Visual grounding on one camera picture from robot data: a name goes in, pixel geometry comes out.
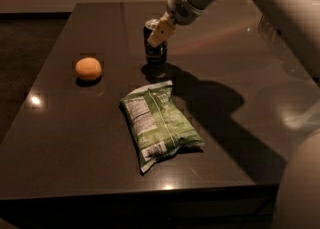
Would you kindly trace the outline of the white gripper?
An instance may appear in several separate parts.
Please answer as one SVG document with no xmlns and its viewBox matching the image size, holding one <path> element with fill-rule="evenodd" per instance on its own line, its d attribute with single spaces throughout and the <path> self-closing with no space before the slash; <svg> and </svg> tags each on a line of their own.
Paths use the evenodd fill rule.
<svg viewBox="0 0 320 229">
<path fill-rule="evenodd" d="M 158 47 L 175 33 L 174 24 L 192 24 L 204 13 L 208 4 L 208 0 L 168 0 L 166 13 L 170 20 L 165 18 L 159 20 L 147 39 L 148 44 Z"/>
</svg>

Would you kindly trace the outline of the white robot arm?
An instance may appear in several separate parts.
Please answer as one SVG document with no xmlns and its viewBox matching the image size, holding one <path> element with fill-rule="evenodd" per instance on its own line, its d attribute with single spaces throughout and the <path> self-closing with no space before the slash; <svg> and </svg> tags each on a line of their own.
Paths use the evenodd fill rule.
<svg viewBox="0 0 320 229">
<path fill-rule="evenodd" d="M 168 0 L 167 9 L 147 39 L 157 47 L 190 25 L 216 0 Z M 252 0 L 271 22 L 308 74 L 320 77 L 320 0 Z"/>
</svg>

